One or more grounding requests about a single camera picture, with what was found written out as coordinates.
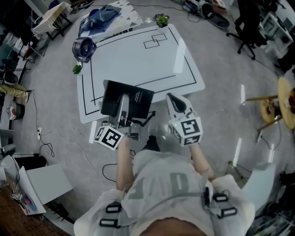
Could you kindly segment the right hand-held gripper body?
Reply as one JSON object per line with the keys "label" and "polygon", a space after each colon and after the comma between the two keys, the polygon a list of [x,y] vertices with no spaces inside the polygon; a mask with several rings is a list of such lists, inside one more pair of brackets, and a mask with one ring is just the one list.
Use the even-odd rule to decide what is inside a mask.
{"label": "right hand-held gripper body", "polygon": [[195,111],[170,120],[169,127],[181,147],[200,143],[203,136],[201,118]]}

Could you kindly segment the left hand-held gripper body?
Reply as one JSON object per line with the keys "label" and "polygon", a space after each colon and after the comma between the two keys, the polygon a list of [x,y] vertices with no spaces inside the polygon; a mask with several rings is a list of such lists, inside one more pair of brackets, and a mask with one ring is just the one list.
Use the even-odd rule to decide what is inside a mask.
{"label": "left hand-held gripper body", "polygon": [[140,139],[140,126],[128,118],[129,102],[129,96],[123,94],[115,115],[109,116],[107,121],[102,122],[94,142],[110,150],[116,150],[125,136],[137,141]]}

